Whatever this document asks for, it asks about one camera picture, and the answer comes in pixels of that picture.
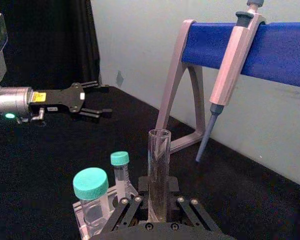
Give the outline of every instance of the green indicator light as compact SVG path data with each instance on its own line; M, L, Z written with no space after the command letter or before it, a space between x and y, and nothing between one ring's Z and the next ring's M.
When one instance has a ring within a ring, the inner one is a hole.
M16 117L16 115L14 115L13 113L7 113L7 114L5 115L5 117L6 117L7 119L14 119L14 118Z

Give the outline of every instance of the teal cap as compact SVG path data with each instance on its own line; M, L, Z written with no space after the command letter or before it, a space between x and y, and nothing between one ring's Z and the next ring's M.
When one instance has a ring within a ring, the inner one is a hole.
M107 173L101 168L90 167L78 172L73 178L75 196L80 200L95 200L109 188Z
M117 151L111 154L111 165L122 166L129 163L129 154L126 151Z

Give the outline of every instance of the clear tube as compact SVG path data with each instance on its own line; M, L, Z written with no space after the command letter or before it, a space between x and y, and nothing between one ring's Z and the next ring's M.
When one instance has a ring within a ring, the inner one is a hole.
M103 229L110 216L107 193L95 200L80 200L89 238Z
M113 166L113 169L118 201L122 198L131 199L131 183L129 180L128 164Z
M171 132L165 129L149 131L148 176L149 176L149 219L166 222L168 203L168 179L170 162Z

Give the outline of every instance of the black carpet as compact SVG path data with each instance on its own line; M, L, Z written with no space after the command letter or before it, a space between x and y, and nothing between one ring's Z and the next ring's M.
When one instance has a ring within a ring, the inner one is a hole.
M87 96L91 109L112 108L100 123L47 115L47 126L0 120L0 240L79 239L72 203L74 175L106 170L110 154L128 151L130 178L147 174L148 131L158 111L111 87ZM192 129L171 118L172 138ZM171 155L170 175L187 197L197 197L221 230L239 240L300 240L300 185L210 140L201 165L199 144Z

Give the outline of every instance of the black curtain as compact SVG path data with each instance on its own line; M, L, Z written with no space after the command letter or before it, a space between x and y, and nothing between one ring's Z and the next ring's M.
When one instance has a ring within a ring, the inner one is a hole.
M0 0L8 44L2 86L67 88L98 81L100 57L89 0Z

